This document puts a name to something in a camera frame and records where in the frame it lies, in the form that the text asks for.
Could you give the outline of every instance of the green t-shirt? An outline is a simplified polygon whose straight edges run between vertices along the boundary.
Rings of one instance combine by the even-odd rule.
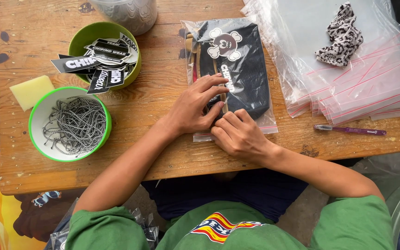
[[[156,250],[306,250],[257,210],[216,201],[170,222]],[[142,228],[124,207],[76,212],[66,250],[147,250]],[[326,205],[309,249],[392,250],[391,218],[377,196],[341,198]]]

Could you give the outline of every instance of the green bowl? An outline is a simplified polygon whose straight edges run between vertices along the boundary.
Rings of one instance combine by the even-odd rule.
[[[116,90],[120,88],[124,88],[131,84],[135,78],[137,78],[138,73],[141,70],[141,53],[140,49],[138,48],[137,41],[135,40],[134,36],[123,26],[114,24],[111,22],[98,22],[89,24],[82,29],[80,29],[75,36],[73,36],[72,40],[70,41],[69,45],[69,52],[70,56],[82,56],[86,53],[87,49],[84,47],[86,45],[92,44],[97,38],[119,38],[119,33],[125,34],[126,37],[129,37],[137,46],[138,49],[138,60],[137,64],[132,70],[132,72],[125,78],[125,84],[115,86],[110,88],[111,90]],[[78,78],[90,84],[87,80],[86,75],[76,74]]]
[[[33,145],[36,149],[46,156],[49,159],[59,161],[59,162],[73,162],[83,159],[84,157],[92,154],[97,151],[109,138],[109,134],[112,129],[112,118],[109,114],[108,109],[103,104],[103,102],[98,99],[95,95],[87,95],[87,90],[84,88],[78,87],[63,87],[52,90],[47,93],[41,100],[39,100],[35,107],[33,107],[32,112],[30,113],[29,118],[29,135],[30,139],[33,142]],[[56,106],[56,101],[59,99],[66,99],[68,97],[74,96],[84,96],[86,98],[92,98],[100,102],[103,106],[104,113],[106,114],[106,129],[103,134],[103,138],[98,143],[97,147],[94,148],[91,152],[87,152],[84,154],[75,157],[75,155],[65,155],[59,152],[56,148],[51,149],[51,143],[49,142],[47,145],[44,145],[46,142],[46,138],[43,135],[43,127],[48,122],[48,118],[50,113],[52,112],[52,107]]]

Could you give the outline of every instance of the person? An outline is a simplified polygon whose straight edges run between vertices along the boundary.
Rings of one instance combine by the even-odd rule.
[[[223,102],[203,108],[229,90],[220,74],[201,77],[169,113],[112,162],[85,190],[70,222],[66,250],[149,249],[142,228],[121,206],[140,185],[162,150],[182,134],[208,129]],[[231,156],[264,168],[239,172],[231,181],[211,175],[144,181],[168,230],[157,250],[307,249],[275,225],[310,184],[336,197],[314,229],[311,249],[391,250],[391,218],[374,182],[338,164],[284,149],[265,138],[244,110],[214,123],[215,143]]]

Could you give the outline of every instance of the wooden table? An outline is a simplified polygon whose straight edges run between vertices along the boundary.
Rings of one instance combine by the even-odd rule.
[[[101,21],[80,0],[0,0],[0,126],[1,192],[6,195],[86,187],[103,169],[163,117],[187,87],[184,30],[180,20],[241,17],[242,0],[157,0],[158,18],[146,34],[137,36],[142,53],[141,73],[130,86],[99,95],[112,115],[107,143],[76,162],[55,162],[42,156],[28,134],[30,110],[23,112],[10,86],[48,75],[56,88],[88,85],[71,74],[57,74],[50,59],[66,54],[73,35]],[[400,152],[400,118],[348,123],[357,128],[386,129],[368,136],[336,131],[316,132],[323,116],[308,112],[288,116],[277,71],[265,52],[278,134],[267,137],[287,149],[325,160]],[[214,142],[193,143],[183,135],[157,158],[145,179],[173,178],[257,168],[229,156]]]

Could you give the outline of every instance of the white bowl with green rim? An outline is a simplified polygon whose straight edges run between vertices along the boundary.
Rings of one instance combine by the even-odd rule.
[[[96,97],[95,95],[87,95],[86,93],[87,90],[84,88],[57,88],[43,96],[36,103],[35,107],[33,107],[29,118],[29,135],[31,141],[33,142],[33,145],[41,154],[54,161],[74,162],[81,160],[84,157],[87,157],[88,155],[97,151],[107,141],[112,129],[111,115],[109,114],[106,106],[100,99],[98,99],[98,97]],[[52,113],[52,107],[56,107],[56,101],[74,96],[82,96],[97,100],[103,106],[104,114],[106,115],[106,129],[104,131],[103,138],[92,151],[80,154],[78,155],[78,157],[75,157],[75,155],[65,155],[55,148],[51,149],[50,142],[47,143],[47,145],[44,145],[47,139],[43,135],[43,127],[48,122],[49,115]]]

